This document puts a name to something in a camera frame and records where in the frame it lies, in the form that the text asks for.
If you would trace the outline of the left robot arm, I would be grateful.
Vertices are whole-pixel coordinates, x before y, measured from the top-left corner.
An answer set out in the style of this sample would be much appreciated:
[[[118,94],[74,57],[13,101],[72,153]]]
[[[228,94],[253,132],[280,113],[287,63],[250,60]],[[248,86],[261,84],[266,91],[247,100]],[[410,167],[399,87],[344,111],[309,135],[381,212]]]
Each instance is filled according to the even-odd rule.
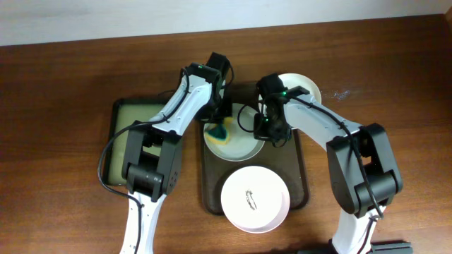
[[[213,52],[205,64],[183,68],[180,84],[149,121],[128,130],[121,176],[126,182],[129,213],[122,253],[152,253],[157,220],[182,167],[182,136],[193,119],[222,117],[225,89],[232,74],[229,59]]]

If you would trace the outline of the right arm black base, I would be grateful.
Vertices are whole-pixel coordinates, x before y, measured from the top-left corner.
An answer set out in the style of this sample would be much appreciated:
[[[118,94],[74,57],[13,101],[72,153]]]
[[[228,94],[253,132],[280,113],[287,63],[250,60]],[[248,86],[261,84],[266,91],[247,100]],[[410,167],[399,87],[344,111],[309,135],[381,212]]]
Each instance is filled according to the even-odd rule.
[[[323,248],[315,248],[310,250],[297,250],[296,254],[338,254],[332,243],[329,241],[328,245]],[[369,254],[413,254],[414,250],[410,242],[404,241],[389,241],[372,243],[368,251]]]

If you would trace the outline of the white plate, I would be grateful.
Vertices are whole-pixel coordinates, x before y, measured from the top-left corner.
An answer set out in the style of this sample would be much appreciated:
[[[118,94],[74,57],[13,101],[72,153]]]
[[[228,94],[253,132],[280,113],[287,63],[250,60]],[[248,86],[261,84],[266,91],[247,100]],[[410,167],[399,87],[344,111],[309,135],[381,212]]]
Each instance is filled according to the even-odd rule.
[[[226,218],[238,229],[264,234],[279,227],[290,209],[290,194],[283,179],[261,166],[236,170],[220,193]]]
[[[285,92],[295,87],[301,87],[308,92],[308,95],[296,95],[296,97],[306,101],[308,105],[300,104],[299,106],[296,106],[295,101],[292,100],[288,107],[283,107],[284,110],[288,110],[288,112],[285,112],[285,116],[289,119],[294,119],[295,117],[303,118],[308,115],[312,115],[316,110],[308,108],[310,103],[323,109],[323,105],[321,104],[321,94],[318,86],[314,81],[305,75],[298,73],[272,73],[260,79],[257,82],[256,87],[258,88],[259,111],[266,116],[268,116],[269,113],[266,112],[267,106],[263,103],[264,98],[267,95]]]
[[[220,159],[230,162],[241,162],[251,159],[257,155],[262,147],[264,141],[254,138],[253,133],[247,133],[243,131],[237,123],[237,117],[239,110],[243,107],[243,104],[232,104],[232,123],[227,128],[230,134],[230,140],[225,145],[215,144],[205,138],[205,144],[207,148]],[[251,107],[245,107],[239,116],[239,121],[242,127],[245,129],[251,129],[254,127],[254,115],[256,110]]]

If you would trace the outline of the yellow green sponge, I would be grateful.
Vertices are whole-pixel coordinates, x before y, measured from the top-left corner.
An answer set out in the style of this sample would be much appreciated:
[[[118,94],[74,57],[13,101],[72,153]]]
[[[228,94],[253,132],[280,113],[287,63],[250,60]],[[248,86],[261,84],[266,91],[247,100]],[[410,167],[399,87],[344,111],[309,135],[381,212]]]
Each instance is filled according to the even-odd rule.
[[[220,123],[215,123],[204,131],[206,140],[215,145],[226,145],[230,141],[230,125],[233,122],[231,116],[225,117]]]

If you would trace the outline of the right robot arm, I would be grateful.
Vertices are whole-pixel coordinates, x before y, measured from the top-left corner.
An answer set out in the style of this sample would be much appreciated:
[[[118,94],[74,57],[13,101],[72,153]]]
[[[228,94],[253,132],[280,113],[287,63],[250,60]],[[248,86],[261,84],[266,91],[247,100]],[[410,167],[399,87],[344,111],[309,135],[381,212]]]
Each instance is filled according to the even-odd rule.
[[[338,228],[325,253],[412,253],[408,242],[372,243],[384,210],[403,180],[383,126],[349,121],[323,106],[303,81],[273,73],[256,84],[254,137],[286,143],[294,129],[327,153],[331,188],[341,208]]]

